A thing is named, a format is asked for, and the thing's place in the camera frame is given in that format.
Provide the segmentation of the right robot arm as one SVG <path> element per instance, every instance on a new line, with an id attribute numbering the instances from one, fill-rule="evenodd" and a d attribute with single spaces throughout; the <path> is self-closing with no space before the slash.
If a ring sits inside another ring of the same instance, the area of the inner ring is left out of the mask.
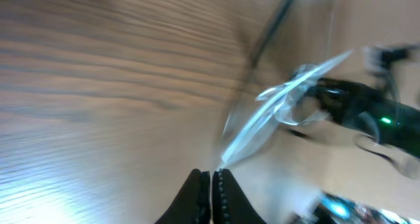
<path id="1" fill-rule="evenodd" d="M 306 96 L 318 100 L 333 123 L 365 133 L 380 145 L 419 157 L 419 111 L 363 83 L 322 78 Z"/>

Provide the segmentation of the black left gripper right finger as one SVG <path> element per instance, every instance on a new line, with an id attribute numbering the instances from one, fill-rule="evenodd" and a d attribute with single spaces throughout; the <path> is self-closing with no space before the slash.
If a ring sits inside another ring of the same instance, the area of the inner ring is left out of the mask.
<path id="1" fill-rule="evenodd" d="M 229 169 L 213 174 L 212 212 L 214 224 L 266 224 Z"/>

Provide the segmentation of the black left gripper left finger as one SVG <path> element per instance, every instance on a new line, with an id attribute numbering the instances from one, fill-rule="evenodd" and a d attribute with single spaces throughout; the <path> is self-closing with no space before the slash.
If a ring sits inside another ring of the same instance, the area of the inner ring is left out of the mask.
<path id="1" fill-rule="evenodd" d="M 156 224 L 209 224 L 210 173 L 193 169 Z"/>

